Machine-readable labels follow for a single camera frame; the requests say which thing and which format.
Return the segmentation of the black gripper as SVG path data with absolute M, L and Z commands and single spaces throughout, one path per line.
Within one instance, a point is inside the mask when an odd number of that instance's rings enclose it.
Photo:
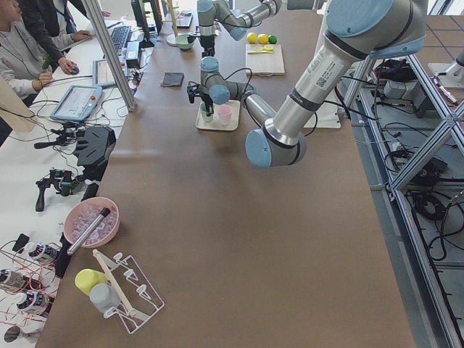
M 215 54 L 215 38 L 216 35 L 202 35 L 200 32 L 188 33 L 188 42 L 191 44 L 196 39 L 199 39 L 200 46 L 203 48 L 202 54 Z
M 188 82 L 186 88 L 188 100 L 190 104 L 195 102 L 195 98 L 199 97 L 205 102 L 206 115 L 212 117 L 214 115 L 213 101 L 208 93 L 206 93 L 200 83 Z

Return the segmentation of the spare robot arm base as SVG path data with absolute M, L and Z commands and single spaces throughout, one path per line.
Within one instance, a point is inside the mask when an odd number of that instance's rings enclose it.
M 463 90 L 463 51 L 452 63 L 428 63 L 432 80 L 442 91 Z

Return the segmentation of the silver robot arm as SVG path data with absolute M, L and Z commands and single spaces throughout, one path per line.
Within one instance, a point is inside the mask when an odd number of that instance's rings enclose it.
M 204 49 L 203 57 L 215 55 L 215 23 L 220 23 L 230 36 L 239 41 L 247 30 L 259 25 L 263 20 L 275 16 L 281 8 L 281 1 L 260 1 L 260 4 L 241 14 L 235 15 L 226 1 L 201 0 L 196 3 L 198 30 L 188 34 L 188 42 L 197 38 Z
M 332 1 L 326 10 L 323 41 L 312 61 L 286 97 L 274 110 L 248 83 L 227 81 L 215 58 L 215 23 L 239 40 L 247 29 L 272 17 L 280 1 L 260 5 L 235 15 L 225 1 L 198 1 L 201 81 L 188 87 L 188 97 L 200 97 L 206 116 L 216 105 L 239 100 L 259 123 L 246 137 L 246 155 L 258 167 L 293 165 L 306 152 L 302 129 L 348 71 L 366 57 L 385 59 L 420 51 L 425 41 L 426 1 Z

